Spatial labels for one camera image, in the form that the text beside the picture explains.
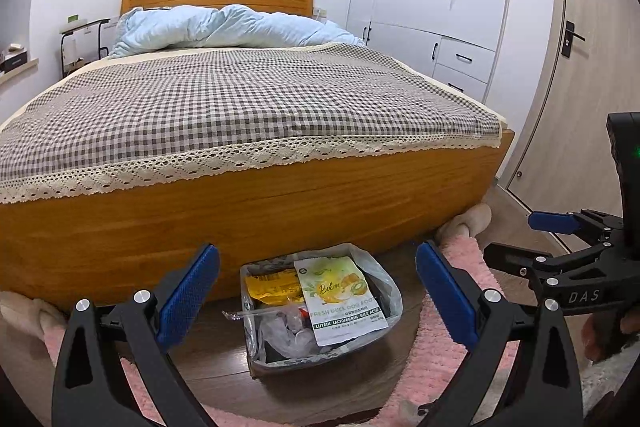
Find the mattress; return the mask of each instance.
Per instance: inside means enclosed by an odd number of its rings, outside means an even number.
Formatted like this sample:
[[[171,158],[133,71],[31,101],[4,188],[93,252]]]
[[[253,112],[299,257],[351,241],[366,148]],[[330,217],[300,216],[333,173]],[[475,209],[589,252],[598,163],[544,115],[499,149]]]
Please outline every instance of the mattress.
[[[503,126],[484,105],[362,46],[103,59],[0,127],[0,202],[313,159],[497,148]]]

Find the hand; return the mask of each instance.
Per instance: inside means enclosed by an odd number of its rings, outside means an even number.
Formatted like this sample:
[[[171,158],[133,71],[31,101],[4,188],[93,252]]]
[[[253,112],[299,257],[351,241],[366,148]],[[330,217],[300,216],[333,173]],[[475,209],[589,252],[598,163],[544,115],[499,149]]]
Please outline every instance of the hand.
[[[626,335],[640,332],[640,307],[633,308],[620,321],[620,331]],[[591,315],[582,327],[582,341],[584,343],[584,356],[593,362],[599,362],[605,358],[604,349],[596,341],[596,332],[593,327],[593,315]]]

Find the black box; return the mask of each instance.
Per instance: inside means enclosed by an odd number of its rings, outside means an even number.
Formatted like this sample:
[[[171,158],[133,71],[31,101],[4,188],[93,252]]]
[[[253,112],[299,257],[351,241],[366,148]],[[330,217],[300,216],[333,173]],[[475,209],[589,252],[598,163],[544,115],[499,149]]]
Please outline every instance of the black box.
[[[4,73],[8,73],[9,71],[13,71],[15,68],[19,68],[21,65],[26,63],[27,52],[23,51],[13,57],[6,58],[4,62],[0,64],[0,70],[4,71]]]

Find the door frame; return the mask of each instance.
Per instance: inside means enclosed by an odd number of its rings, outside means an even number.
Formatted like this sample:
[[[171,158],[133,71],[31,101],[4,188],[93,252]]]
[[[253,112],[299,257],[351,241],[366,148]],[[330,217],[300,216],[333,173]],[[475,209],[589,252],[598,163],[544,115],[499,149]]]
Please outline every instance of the door frame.
[[[498,179],[498,185],[506,190],[509,189],[509,185],[518,172],[524,155],[527,153],[527,149],[533,140],[533,135],[538,127],[538,123],[542,117],[542,112],[545,108],[546,99],[548,98],[549,91],[551,90],[551,84],[553,82],[554,74],[556,73],[556,64],[558,63],[562,45],[565,7],[566,0],[554,0],[549,40],[546,48],[545,60],[542,66],[542,72],[540,73],[540,80],[538,81],[538,87],[536,87],[536,93],[533,97],[533,102],[531,103],[527,120],[520,132],[520,136],[518,137],[518,141],[513,149],[513,153],[511,154],[500,179]]]

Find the lace trim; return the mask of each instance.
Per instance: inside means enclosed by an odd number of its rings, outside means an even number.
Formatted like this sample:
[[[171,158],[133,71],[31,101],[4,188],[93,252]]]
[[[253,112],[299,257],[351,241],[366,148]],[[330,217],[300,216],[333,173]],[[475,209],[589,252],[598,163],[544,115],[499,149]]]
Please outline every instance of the lace trim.
[[[500,147],[501,136],[310,136],[232,144],[0,182],[0,203],[105,194],[228,171],[427,149]]]

